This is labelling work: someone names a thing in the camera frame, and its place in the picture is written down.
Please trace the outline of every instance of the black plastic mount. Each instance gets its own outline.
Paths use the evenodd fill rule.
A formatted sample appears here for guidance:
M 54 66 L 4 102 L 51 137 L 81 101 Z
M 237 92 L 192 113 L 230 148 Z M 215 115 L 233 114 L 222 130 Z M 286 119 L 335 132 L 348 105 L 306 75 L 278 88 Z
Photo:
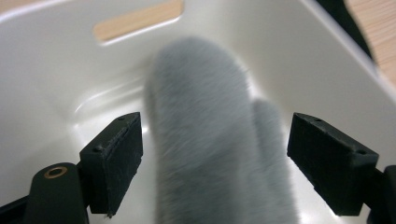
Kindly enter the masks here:
M 368 223 L 396 223 L 396 166 L 382 174 L 378 154 L 329 123 L 295 113 L 288 156 L 338 216 L 358 216 L 363 203 Z
M 89 223 L 92 213 L 114 216 L 143 156 L 140 114 L 114 119 L 80 151 L 78 165 L 39 171 L 30 193 L 0 207 L 0 223 Z

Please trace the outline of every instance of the white plastic bin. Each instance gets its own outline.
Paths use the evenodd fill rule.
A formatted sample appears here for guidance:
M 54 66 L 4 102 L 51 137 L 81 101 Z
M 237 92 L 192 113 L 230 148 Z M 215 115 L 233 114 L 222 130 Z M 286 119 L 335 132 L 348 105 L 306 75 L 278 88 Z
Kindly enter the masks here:
M 111 219 L 153 223 L 155 162 L 142 105 L 151 58 L 185 35 L 231 50 L 254 84 L 292 112 L 328 121 L 380 154 L 378 169 L 396 163 L 394 90 L 375 65 L 313 0 L 185 0 L 178 20 L 101 43 L 100 21 L 160 0 L 51 1 L 0 15 L 0 206 L 25 196 L 32 177 L 78 153 L 117 116 L 140 111 L 142 164 Z M 365 223 L 337 217 L 290 161 L 301 223 Z

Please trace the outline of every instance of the black object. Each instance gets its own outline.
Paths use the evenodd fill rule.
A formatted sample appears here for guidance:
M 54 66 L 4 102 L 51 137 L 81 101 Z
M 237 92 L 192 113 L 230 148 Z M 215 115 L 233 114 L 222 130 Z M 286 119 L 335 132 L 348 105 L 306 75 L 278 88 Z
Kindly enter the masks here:
M 28 196 L 0 208 L 0 223 L 88 223 L 88 205 L 112 217 L 142 156 L 140 114 L 121 116 L 81 150 L 78 165 L 64 162 L 39 171 Z
M 375 169 L 378 154 L 327 122 L 295 113 L 288 156 L 338 216 L 371 209 L 367 223 L 396 223 L 396 168 Z
M 332 18 L 349 34 L 361 49 L 373 59 L 361 30 L 347 11 L 344 0 L 317 0 L 317 2 L 332 16 Z

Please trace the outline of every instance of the fuzzy gray fabric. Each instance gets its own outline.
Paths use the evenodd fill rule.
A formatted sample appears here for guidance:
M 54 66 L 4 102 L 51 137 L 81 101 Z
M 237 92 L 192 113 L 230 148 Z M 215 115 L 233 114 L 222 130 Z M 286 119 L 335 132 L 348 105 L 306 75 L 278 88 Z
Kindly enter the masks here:
M 277 113 L 251 104 L 234 59 L 190 37 L 164 48 L 153 68 L 145 102 L 158 162 L 156 222 L 297 223 Z

